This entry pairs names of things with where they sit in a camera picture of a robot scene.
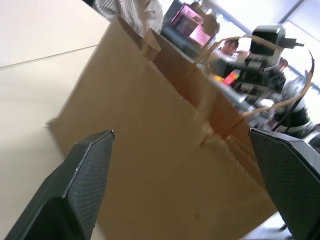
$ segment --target striped shirt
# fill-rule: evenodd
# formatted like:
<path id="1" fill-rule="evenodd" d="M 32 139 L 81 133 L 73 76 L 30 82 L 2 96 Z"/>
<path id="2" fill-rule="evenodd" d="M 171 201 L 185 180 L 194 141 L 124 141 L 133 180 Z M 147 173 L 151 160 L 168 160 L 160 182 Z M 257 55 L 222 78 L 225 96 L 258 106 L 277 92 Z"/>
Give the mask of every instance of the striped shirt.
<path id="1" fill-rule="evenodd" d="M 94 0 L 93 8 L 109 21 L 120 15 L 140 35 L 145 32 L 143 20 L 147 29 L 158 33 L 164 20 L 158 0 Z"/>

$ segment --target table surface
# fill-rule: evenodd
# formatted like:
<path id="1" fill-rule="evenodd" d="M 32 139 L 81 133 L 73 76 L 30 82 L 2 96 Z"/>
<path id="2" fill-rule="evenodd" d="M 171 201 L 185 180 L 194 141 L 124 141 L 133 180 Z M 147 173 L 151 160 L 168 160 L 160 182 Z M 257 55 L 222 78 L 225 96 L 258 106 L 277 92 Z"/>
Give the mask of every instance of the table surface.
<path id="1" fill-rule="evenodd" d="M 81 0 L 0 2 L 0 239 L 64 160 L 57 116 L 109 22 Z M 97 227 L 92 239 L 104 239 Z"/>

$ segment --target paper bag handle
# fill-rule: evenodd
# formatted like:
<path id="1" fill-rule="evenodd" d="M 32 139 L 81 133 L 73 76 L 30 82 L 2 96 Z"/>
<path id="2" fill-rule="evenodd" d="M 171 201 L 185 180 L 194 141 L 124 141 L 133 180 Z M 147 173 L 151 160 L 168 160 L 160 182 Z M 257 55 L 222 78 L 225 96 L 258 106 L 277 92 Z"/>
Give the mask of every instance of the paper bag handle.
<path id="1" fill-rule="evenodd" d="M 273 49 L 273 50 L 276 50 L 276 49 L 283 50 L 282 47 L 277 46 L 277 45 L 275 45 L 275 44 L 273 44 L 273 43 L 271 43 L 271 42 L 269 42 L 269 41 L 267 41 L 267 40 L 265 40 L 265 39 L 263 39 L 261 37 L 254 36 L 254 35 L 244 35 L 242 37 L 240 37 L 240 36 L 227 37 L 227 38 L 224 38 L 224 39 L 222 39 L 222 40 L 220 40 L 218 42 L 215 42 L 211 47 L 209 47 L 207 50 L 203 51 L 202 54 L 194 61 L 194 63 L 192 64 L 191 69 L 187 72 L 187 75 L 190 75 L 197 68 L 197 64 L 200 63 L 200 61 L 202 61 L 206 57 L 209 57 L 212 54 L 212 52 L 220 45 L 221 42 L 226 41 L 226 40 L 239 40 L 240 38 L 252 39 L 254 42 L 262 44 L 262 45 L 264 45 L 264 46 L 266 46 L 266 47 L 268 47 L 270 49 Z M 307 73 L 307 82 L 306 82 L 303 90 L 301 91 L 301 93 L 298 96 L 295 96 L 295 97 L 292 97 L 292 98 L 290 98 L 288 100 L 273 104 L 272 106 L 261 107 L 261 108 L 255 109 L 253 111 L 243 112 L 243 113 L 240 114 L 240 116 L 237 119 L 235 119 L 235 121 L 231 124 L 230 128 L 227 128 L 227 129 L 231 129 L 231 128 L 236 127 L 238 124 L 240 124 L 242 122 L 242 120 L 245 117 L 252 116 L 254 114 L 261 113 L 263 111 L 267 111 L 267 110 L 271 110 L 271 109 L 277 109 L 277 108 L 280 108 L 280 107 L 285 107 L 285 106 L 288 106 L 289 104 L 293 103 L 294 101 L 296 101 L 296 100 L 298 100 L 300 98 L 303 98 L 305 96 L 305 94 L 307 93 L 307 91 L 309 90 L 310 86 L 311 86 L 312 77 L 313 77 L 313 71 L 311 70 L 310 72 Z M 210 106 L 210 104 L 208 104 L 207 102 L 205 102 L 204 105 L 202 104 L 202 107 L 200 107 L 199 111 L 205 111 L 206 112 L 207 108 L 209 108 L 209 109 L 212 108 L 212 106 Z"/>

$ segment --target black cable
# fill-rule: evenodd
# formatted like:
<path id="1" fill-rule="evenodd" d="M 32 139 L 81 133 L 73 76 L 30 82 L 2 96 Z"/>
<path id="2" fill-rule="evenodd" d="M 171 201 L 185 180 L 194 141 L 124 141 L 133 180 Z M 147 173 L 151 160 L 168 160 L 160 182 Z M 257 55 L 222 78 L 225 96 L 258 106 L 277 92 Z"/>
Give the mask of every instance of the black cable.
<path id="1" fill-rule="evenodd" d="M 309 53 L 311 55 L 311 61 L 312 61 L 312 65 L 311 65 L 311 74 L 314 74 L 315 71 L 315 59 L 313 57 L 313 55 L 311 54 L 310 50 Z M 300 101 L 302 100 L 302 97 L 300 97 L 297 101 L 294 102 L 294 104 L 292 105 L 292 107 L 285 113 L 285 115 L 280 119 L 280 121 L 278 121 L 278 123 L 272 128 L 272 132 L 274 132 L 275 130 L 277 130 L 278 127 L 281 126 L 281 124 L 287 119 L 287 117 L 289 117 L 292 112 L 296 109 L 296 107 L 298 106 L 298 104 L 300 103 Z"/>

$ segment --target brown paper bag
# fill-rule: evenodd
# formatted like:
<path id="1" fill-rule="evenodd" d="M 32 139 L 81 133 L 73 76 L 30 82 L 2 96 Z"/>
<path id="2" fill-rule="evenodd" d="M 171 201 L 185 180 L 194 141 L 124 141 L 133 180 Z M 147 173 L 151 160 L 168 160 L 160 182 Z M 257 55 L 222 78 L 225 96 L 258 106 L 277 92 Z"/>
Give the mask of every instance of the brown paper bag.
<path id="1" fill-rule="evenodd" d="M 204 102 L 200 84 L 208 84 L 195 84 L 195 94 L 174 82 L 173 71 L 168 81 L 158 55 L 172 49 L 156 55 L 155 39 L 149 32 L 143 44 L 116 17 L 51 130 L 67 154 L 83 137 L 114 129 L 98 217 L 108 240 L 238 240 L 275 207 L 220 136 L 204 141 L 194 106 Z"/>

